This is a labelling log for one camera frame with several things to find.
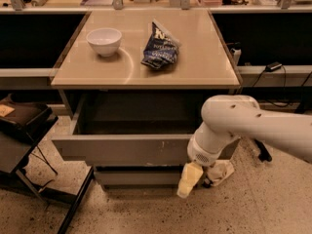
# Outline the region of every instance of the snack bag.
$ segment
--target snack bag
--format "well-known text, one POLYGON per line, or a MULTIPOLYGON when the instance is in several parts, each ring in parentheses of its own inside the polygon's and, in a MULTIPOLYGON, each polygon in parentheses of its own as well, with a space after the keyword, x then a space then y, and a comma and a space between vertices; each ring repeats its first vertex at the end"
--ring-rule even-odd
POLYGON ((180 43, 158 21, 152 22, 152 34, 144 50, 142 64, 154 69, 174 64, 177 60, 180 43))

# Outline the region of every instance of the white robotic arm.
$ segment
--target white robotic arm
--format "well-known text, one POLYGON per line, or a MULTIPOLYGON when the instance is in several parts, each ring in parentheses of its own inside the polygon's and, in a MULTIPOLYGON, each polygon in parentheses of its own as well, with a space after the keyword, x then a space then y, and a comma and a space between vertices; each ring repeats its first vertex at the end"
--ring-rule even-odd
POLYGON ((202 125, 190 139, 177 195, 185 198, 228 144, 239 137, 265 142, 312 163, 312 117, 261 110, 252 97, 210 97, 202 107, 202 125))

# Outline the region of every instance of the bowl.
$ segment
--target bowl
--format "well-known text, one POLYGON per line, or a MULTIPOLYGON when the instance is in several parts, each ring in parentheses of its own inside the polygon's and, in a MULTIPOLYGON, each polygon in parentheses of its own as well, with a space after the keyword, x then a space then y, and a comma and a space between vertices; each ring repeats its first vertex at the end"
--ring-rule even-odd
POLYGON ((98 28, 87 35, 91 48, 102 57, 110 57, 118 50, 122 33, 115 28, 98 28))

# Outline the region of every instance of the orange tag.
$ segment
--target orange tag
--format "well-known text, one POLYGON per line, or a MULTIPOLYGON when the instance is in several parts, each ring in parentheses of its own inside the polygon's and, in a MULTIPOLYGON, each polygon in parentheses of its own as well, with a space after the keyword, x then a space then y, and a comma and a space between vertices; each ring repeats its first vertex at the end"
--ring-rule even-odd
POLYGON ((0 105, 0 116, 6 117, 9 113, 12 113, 15 109, 7 105, 0 105))

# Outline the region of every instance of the concrete floor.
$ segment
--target concrete floor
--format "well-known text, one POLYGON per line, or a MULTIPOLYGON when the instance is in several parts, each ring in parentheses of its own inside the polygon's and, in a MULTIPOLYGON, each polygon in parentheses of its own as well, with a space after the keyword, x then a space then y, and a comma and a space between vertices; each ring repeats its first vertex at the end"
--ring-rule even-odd
MULTIPOLYGON (((33 155, 26 169, 33 182, 54 179, 49 187, 76 193, 88 167, 63 162, 50 141, 68 124, 60 117, 40 143, 58 176, 33 155)), ((67 233, 310 233, 312 166, 269 151, 273 161, 262 163, 254 144, 242 138, 232 157, 235 173, 218 187, 196 188, 185 200, 175 188, 103 191, 92 181, 67 233)), ((37 198, 0 190, 0 233, 57 233, 67 210, 59 203, 45 209, 37 198)))

